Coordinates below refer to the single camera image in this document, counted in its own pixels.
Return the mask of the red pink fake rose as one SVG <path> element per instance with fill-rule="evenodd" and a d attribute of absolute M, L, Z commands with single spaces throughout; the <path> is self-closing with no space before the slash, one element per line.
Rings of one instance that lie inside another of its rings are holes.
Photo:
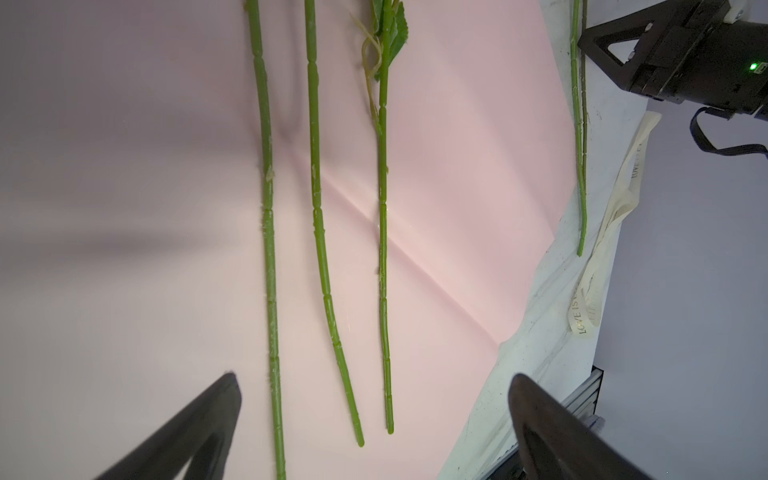
<path fill-rule="evenodd" d="M 325 222 L 322 208 L 316 7 L 313 0 L 304 0 L 303 3 L 308 80 L 311 202 L 319 279 L 327 327 L 329 330 L 329 336 L 334 351 L 336 364 L 344 389 L 355 442 L 360 448 L 362 448 L 365 445 L 362 423 L 359 416 L 351 377 L 343 350 L 341 336 L 338 331 L 338 324 L 334 310 L 326 246 Z"/>

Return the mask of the cream ribbon strip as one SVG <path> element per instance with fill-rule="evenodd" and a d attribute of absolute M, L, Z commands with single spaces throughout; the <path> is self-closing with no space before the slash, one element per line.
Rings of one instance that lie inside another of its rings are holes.
<path fill-rule="evenodd" d="M 644 114 L 613 184 L 593 252 L 567 312 L 576 337 L 593 336 L 601 325 L 621 226 L 639 204 L 648 139 L 661 118 L 657 112 Z"/>

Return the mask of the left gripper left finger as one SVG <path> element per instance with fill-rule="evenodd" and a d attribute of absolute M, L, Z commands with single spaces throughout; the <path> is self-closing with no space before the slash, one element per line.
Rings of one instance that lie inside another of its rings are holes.
<path fill-rule="evenodd" d="M 242 395 L 227 372 L 123 459 L 101 479 L 221 479 L 231 448 Z"/>

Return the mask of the white blue fake flower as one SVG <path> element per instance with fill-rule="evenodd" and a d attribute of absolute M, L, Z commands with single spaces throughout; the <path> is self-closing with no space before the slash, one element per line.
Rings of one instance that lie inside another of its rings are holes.
<path fill-rule="evenodd" d="M 588 207 L 587 207 L 587 181 L 586 181 L 586 142 L 587 142 L 587 118 L 585 110 L 585 80 L 583 75 L 583 58 L 581 56 L 578 40 L 582 32 L 584 16 L 586 14 L 585 6 L 580 0 L 572 2 L 571 13 L 571 32 L 570 32 L 570 75 L 571 75 L 571 96 L 573 105 L 573 118 L 575 123 L 575 146 L 576 146 L 576 172 L 578 198 L 580 208 L 580 235 L 577 248 L 577 255 L 581 257 L 584 253 L 586 234 L 588 230 Z"/>

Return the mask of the purple pink wrapping paper sheet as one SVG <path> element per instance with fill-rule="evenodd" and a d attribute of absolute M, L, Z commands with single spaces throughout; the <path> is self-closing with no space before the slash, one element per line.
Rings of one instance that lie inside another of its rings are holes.
<path fill-rule="evenodd" d="M 316 260 L 304 5 L 260 5 L 291 479 L 469 479 L 471 415 L 574 187 L 536 1 L 408 1 L 390 72 L 385 427 L 364 1 L 316 5 L 322 200 L 355 439 Z M 225 475 L 275 475 L 261 134 L 239 1 L 1 5 L 1 475 L 91 479 L 227 371 Z"/>

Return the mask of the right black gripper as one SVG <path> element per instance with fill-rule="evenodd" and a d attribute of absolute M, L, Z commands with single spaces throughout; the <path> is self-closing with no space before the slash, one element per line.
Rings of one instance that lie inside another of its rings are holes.
<path fill-rule="evenodd" d="M 767 24 L 752 1 L 662 1 L 587 28 L 578 47 L 620 89 L 767 118 Z M 621 60 L 614 44 L 635 41 Z"/>

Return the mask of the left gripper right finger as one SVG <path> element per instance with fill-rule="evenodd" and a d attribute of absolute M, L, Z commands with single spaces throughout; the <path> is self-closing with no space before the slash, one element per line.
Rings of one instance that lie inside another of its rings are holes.
<path fill-rule="evenodd" d="M 649 479 L 528 376 L 513 377 L 508 404 L 529 479 Z"/>

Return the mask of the cream fake rose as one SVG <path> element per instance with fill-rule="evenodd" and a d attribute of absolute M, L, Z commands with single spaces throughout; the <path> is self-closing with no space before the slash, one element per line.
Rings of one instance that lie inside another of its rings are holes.
<path fill-rule="evenodd" d="M 286 479 L 286 457 L 284 446 L 279 328 L 277 311 L 277 281 L 274 227 L 274 162 L 271 131 L 268 76 L 263 56 L 263 40 L 260 22 L 260 8 L 257 0 L 244 2 L 248 19 L 249 39 L 255 74 L 262 160 L 262 235 L 265 269 L 266 319 L 268 333 L 269 382 L 273 424 L 273 445 L 276 478 Z"/>

